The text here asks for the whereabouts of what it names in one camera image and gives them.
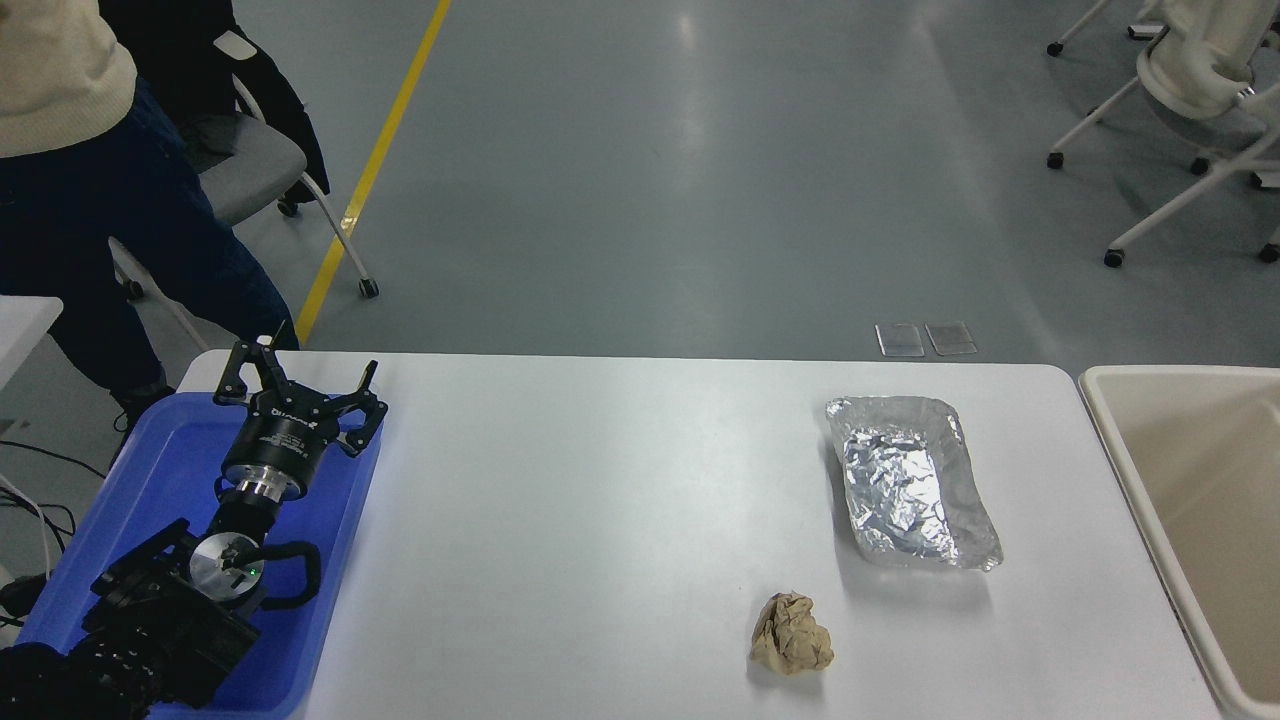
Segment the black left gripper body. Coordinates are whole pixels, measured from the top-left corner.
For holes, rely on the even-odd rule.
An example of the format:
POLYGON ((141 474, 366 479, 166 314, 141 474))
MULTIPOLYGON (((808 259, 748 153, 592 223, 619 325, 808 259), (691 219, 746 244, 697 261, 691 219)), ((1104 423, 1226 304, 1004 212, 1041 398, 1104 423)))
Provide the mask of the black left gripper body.
POLYGON ((273 397, 252 400, 227 456, 221 475, 239 484, 250 479, 282 479, 287 491, 307 491, 326 447, 338 437, 338 420, 316 407, 279 405, 273 397))

